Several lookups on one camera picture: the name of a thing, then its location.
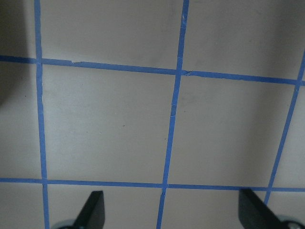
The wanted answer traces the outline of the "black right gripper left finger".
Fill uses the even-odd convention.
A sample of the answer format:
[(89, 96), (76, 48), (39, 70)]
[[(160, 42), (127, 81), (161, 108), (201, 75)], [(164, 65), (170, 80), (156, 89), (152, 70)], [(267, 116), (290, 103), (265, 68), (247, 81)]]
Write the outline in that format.
[(105, 224), (105, 205), (103, 191), (92, 191), (71, 224), (55, 224), (53, 229), (102, 229)]

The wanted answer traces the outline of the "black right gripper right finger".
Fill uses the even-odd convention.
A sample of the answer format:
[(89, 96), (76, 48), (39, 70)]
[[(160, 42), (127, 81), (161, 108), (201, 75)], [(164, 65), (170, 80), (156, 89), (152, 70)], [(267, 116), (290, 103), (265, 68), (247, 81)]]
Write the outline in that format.
[(244, 229), (303, 229), (305, 227), (297, 220), (280, 219), (250, 188), (239, 190), (238, 218)]

